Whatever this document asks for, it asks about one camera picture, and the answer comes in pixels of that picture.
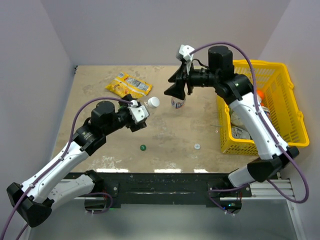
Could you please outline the large white bottle cap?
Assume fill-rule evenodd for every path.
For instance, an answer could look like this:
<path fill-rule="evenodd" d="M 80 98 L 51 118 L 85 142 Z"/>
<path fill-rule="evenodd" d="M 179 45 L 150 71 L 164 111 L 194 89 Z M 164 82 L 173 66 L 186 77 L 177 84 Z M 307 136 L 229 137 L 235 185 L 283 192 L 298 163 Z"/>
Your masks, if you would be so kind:
<path fill-rule="evenodd" d="M 157 108 L 160 106 L 160 100 L 155 96 L 150 97 L 147 103 L 151 108 Z"/>

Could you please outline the small labelled clear bottle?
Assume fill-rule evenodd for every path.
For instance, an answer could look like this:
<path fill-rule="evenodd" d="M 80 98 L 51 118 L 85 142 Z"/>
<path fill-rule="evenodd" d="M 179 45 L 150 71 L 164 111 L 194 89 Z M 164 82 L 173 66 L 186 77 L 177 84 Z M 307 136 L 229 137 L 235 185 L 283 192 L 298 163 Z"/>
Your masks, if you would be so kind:
<path fill-rule="evenodd" d="M 183 108 L 183 106 L 185 105 L 186 103 L 186 98 L 184 99 L 179 99 L 179 98 L 176 98 L 176 97 L 171 97 L 171 106 L 173 107 L 173 109 L 175 110 L 180 110 Z"/>

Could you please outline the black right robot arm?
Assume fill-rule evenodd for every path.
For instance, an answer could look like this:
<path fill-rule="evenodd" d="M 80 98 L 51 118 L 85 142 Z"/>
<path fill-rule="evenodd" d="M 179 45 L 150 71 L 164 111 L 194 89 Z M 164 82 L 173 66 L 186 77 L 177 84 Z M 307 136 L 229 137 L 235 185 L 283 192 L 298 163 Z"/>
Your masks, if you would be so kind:
<path fill-rule="evenodd" d="M 283 169 L 299 155 L 278 134 L 254 93 L 254 86 L 244 74 L 235 73 L 233 53 L 225 44 L 208 49 L 208 67 L 194 69 L 195 49 L 181 45 L 176 58 L 181 66 L 168 80 L 172 83 L 164 94 L 184 100 L 194 87 L 213 87 L 216 94 L 240 117 L 258 152 L 258 158 L 229 173 L 222 183 L 223 192 L 235 196 L 241 186 L 263 182 Z"/>

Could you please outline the small white bottle cap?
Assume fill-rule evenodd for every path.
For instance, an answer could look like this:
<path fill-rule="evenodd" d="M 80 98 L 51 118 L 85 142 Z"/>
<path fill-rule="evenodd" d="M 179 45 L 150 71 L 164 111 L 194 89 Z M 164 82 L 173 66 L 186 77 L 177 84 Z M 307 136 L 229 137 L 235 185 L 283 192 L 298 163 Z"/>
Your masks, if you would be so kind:
<path fill-rule="evenodd" d="M 196 150 L 199 150 L 199 149 L 201 148 L 201 145 L 198 144 L 198 143 L 196 143 L 196 144 L 194 145 L 194 148 L 195 148 Z"/>

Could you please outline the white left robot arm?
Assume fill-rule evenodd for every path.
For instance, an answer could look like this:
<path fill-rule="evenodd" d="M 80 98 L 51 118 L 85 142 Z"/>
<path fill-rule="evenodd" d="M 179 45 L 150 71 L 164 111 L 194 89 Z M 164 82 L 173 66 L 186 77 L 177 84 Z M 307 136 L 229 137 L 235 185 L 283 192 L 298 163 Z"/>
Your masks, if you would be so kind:
<path fill-rule="evenodd" d="M 61 180 L 102 147 L 108 135 L 123 127 L 136 132 L 147 126 L 150 107 L 130 94 L 124 98 L 94 98 L 78 112 L 94 102 L 96 107 L 81 127 L 76 129 L 77 119 L 73 119 L 66 145 L 49 163 L 23 183 L 13 182 L 6 189 L 14 212 L 18 212 L 31 228 L 42 224 L 53 210 L 74 198 L 101 195 L 104 181 L 93 170 L 67 183 Z"/>

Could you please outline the large clear plastic bottle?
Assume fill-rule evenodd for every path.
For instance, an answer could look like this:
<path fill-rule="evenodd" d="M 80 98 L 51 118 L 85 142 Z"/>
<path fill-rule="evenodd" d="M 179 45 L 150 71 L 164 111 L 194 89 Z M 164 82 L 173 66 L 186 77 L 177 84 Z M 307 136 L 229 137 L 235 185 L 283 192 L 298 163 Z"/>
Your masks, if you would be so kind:
<path fill-rule="evenodd" d="M 145 106 L 146 110 L 148 111 L 149 113 L 149 116 L 152 116 L 155 112 L 156 112 L 156 108 L 152 107 L 149 103 L 148 103 L 148 100 L 149 98 L 145 98 L 145 97 L 142 97 L 142 98 L 139 98 L 138 99 L 138 102 L 142 105 L 142 106 Z"/>

